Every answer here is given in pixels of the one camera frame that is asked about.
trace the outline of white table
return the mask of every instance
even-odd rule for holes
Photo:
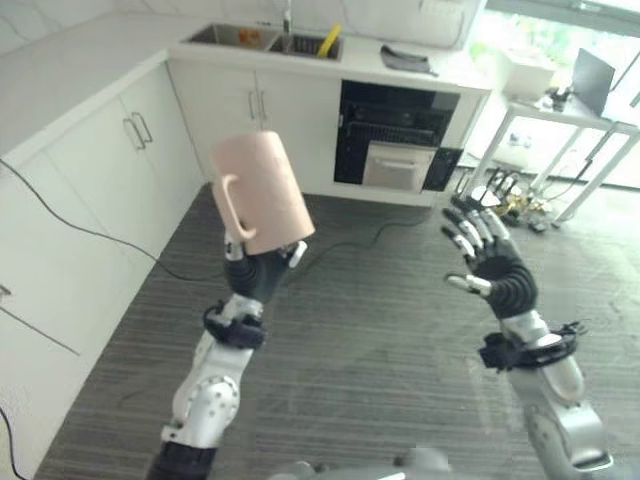
[[[631,149],[640,140],[640,128],[638,128],[639,122],[637,113],[634,112],[630,106],[618,104],[615,100],[608,102],[607,108],[602,114],[602,117],[596,116],[575,97],[567,102],[563,112],[555,112],[551,109],[538,108],[531,104],[520,103],[506,98],[503,98],[503,101],[505,102],[507,113],[505,114],[500,127],[498,127],[498,130],[496,131],[485,154],[480,160],[480,164],[475,169],[471,180],[465,187],[465,194],[470,194],[474,188],[484,183],[484,174],[489,167],[500,142],[507,133],[511,122],[513,122],[516,117],[547,120],[565,125],[575,125],[576,127],[573,134],[569,137],[562,148],[560,148],[556,156],[531,183],[531,190],[534,192],[539,191],[540,186],[544,183],[549,174],[560,162],[564,154],[571,148],[573,143],[575,143],[585,128],[593,128],[606,132],[598,144],[591,150],[591,152],[589,152],[587,160],[592,159],[615,133],[627,135],[627,140],[618,149],[616,154],[598,171],[598,173],[596,173],[593,179],[582,189],[580,194],[555,217],[553,223],[556,226],[573,215],[578,207],[582,205],[589,195],[591,195],[593,191],[602,184],[609,173],[618,166],[620,161],[627,156]]]

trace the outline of laptop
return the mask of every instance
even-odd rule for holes
[[[598,117],[607,104],[614,73],[607,62],[580,49],[573,67],[574,95]]]

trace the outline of pink mug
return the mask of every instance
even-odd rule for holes
[[[280,136],[258,132],[220,143],[213,153],[212,190],[227,232],[249,255],[313,234],[300,187]]]

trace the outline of black appliance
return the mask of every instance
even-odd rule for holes
[[[423,189],[444,190],[462,150],[438,147],[459,98],[456,93],[344,80],[334,181],[361,185],[369,143],[379,142],[437,148]]]

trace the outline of mug handle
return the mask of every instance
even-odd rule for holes
[[[220,179],[220,193],[221,195],[216,196],[216,200],[221,203],[220,207],[222,211],[225,211],[228,215],[228,224],[225,224],[225,227],[229,230],[229,234],[233,239],[239,239],[241,241],[251,240],[256,236],[258,231],[255,228],[251,228],[249,230],[245,229],[240,224],[240,219],[238,218],[238,214],[236,213],[236,209],[233,207],[233,203],[231,202],[231,195],[229,195],[229,186],[238,181],[238,176],[234,174],[223,175]]]

